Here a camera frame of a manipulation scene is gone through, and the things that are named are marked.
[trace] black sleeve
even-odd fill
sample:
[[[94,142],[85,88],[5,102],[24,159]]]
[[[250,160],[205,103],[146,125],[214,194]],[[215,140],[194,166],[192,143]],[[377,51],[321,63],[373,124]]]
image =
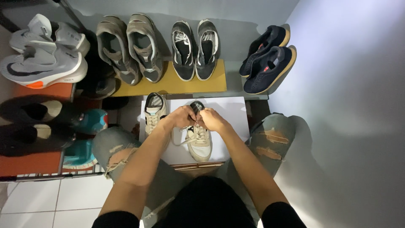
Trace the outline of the black sleeve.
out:
[[[127,211],[113,211],[102,214],[92,228],[139,228],[139,219]]]
[[[264,228],[306,228],[294,208],[284,202],[275,202],[266,207],[262,215]]]

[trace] person's left hand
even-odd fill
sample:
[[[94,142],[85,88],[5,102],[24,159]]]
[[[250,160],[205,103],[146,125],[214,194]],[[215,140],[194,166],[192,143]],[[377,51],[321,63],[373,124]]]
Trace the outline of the person's left hand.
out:
[[[196,122],[196,115],[189,105],[185,105],[178,107],[164,119],[170,121],[173,127],[183,128],[186,126],[193,126]]]

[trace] yellow shelf board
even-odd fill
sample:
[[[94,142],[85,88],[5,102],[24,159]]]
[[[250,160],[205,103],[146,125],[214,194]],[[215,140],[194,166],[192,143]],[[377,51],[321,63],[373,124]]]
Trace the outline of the yellow shelf board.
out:
[[[194,92],[224,92],[226,91],[225,65],[224,60],[219,59],[214,72],[207,81],[201,81],[194,75],[191,81],[181,80],[173,68],[172,61],[164,62],[163,76],[157,83],[151,83],[145,77],[135,86],[124,82],[112,97],[126,97],[148,95],[151,92],[160,94],[179,94]]]

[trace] black shirt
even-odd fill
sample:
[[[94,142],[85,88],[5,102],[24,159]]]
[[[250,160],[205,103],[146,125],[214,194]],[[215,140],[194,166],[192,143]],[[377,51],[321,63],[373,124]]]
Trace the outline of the black shirt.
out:
[[[275,202],[263,212],[264,228],[305,227],[295,210],[284,202]],[[93,228],[137,228],[139,219],[126,211],[101,215]],[[223,180],[201,176],[185,186],[170,203],[158,227],[256,227],[245,204]]]

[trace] ripped jeans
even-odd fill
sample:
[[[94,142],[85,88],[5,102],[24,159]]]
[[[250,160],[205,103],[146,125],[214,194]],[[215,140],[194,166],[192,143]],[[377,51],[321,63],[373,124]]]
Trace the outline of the ripped jeans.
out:
[[[252,153],[259,159],[265,169],[274,176],[295,137],[295,124],[280,114],[272,114],[254,126],[251,137],[246,142]],[[122,128],[112,127],[98,133],[93,139],[92,152],[99,164],[106,170],[106,177],[117,180],[125,164],[136,153],[141,143],[134,135]],[[110,158],[120,151],[132,148],[122,159],[109,164]],[[242,183],[231,159],[210,173],[224,180],[241,197],[249,209],[255,223],[259,215]],[[164,214],[166,206],[177,193],[192,180],[184,173],[175,171],[163,160],[159,161],[156,175],[149,187],[145,208],[141,219],[144,227],[152,227]]]

